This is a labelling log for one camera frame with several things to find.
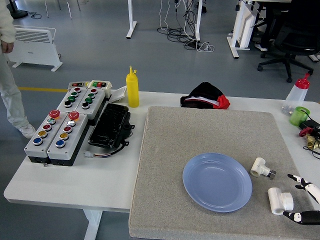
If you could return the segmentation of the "person's hand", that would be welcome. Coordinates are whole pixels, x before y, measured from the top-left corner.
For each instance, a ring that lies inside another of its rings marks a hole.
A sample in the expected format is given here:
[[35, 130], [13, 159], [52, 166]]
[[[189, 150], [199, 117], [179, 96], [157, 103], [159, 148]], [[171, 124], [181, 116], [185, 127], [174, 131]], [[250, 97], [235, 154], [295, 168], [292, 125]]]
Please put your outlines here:
[[4, 54], [9, 54], [14, 49], [14, 43], [13, 42], [8, 43], [8, 42], [5, 42], [5, 41], [1, 40], [1, 48], [2, 48], [2, 52]]

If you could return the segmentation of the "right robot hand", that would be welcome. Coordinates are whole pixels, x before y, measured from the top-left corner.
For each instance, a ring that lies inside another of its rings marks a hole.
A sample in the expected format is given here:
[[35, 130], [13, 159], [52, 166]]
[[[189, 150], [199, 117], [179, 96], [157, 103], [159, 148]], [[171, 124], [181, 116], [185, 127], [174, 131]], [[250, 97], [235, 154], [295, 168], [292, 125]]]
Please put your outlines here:
[[[300, 185], [296, 185], [297, 189], [302, 189], [308, 192], [308, 194], [318, 203], [320, 204], [320, 188], [317, 187], [310, 181], [305, 180], [303, 177], [288, 174], [289, 178], [294, 181], [300, 183]], [[320, 211], [319, 210], [309, 210], [302, 212], [288, 212], [284, 211], [282, 213], [291, 221], [298, 223], [300, 225], [319, 225], [320, 224]]]

